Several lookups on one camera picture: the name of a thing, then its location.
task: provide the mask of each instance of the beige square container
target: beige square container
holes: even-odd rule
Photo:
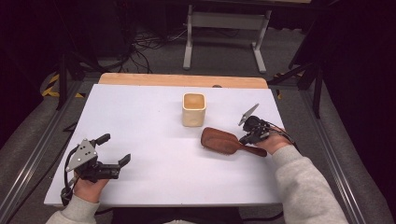
[[[204,125],[206,111],[205,96],[201,93],[185,93],[183,95],[183,125],[200,127]]]

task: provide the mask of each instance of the gray sleeve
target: gray sleeve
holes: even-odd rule
[[[48,224],[92,224],[96,223],[94,215],[99,203],[89,203],[73,195],[69,205],[63,210],[54,213]]]
[[[324,176],[295,147],[273,155],[276,182],[287,223],[347,223]]]

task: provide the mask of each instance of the white metal frame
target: white metal frame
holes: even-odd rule
[[[256,58],[259,71],[266,72],[262,53],[260,48],[268,22],[271,17],[271,10],[267,10],[265,15],[240,15],[228,13],[211,13],[211,12],[194,12],[192,5],[189,5],[187,16],[187,43],[184,53],[183,69],[191,68],[192,55],[192,27],[210,27],[210,28],[229,28],[243,30],[257,30],[258,36],[255,42],[251,43],[254,56]]]

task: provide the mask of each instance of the human hand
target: human hand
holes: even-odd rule
[[[284,136],[275,133],[275,132],[270,132],[270,135],[268,136],[267,139],[264,141],[258,142],[254,144],[256,147],[260,147],[262,149],[265,149],[268,153],[273,155],[278,149],[291,145],[291,142],[285,138]]]
[[[92,183],[89,180],[79,179],[74,187],[74,194],[87,202],[99,203],[102,189],[108,181],[109,179],[100,179],[96,183]]]

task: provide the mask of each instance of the person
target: person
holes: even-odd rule
[[[286,223],[347,223],[324,176],[288,139],[277,133],[270,134],[255,146],[272,155]],[[53,214],[47,223],[95,223],[94,213],[107,182],[99,180],[93,184],[79,180],[70,204],[63,211]]]

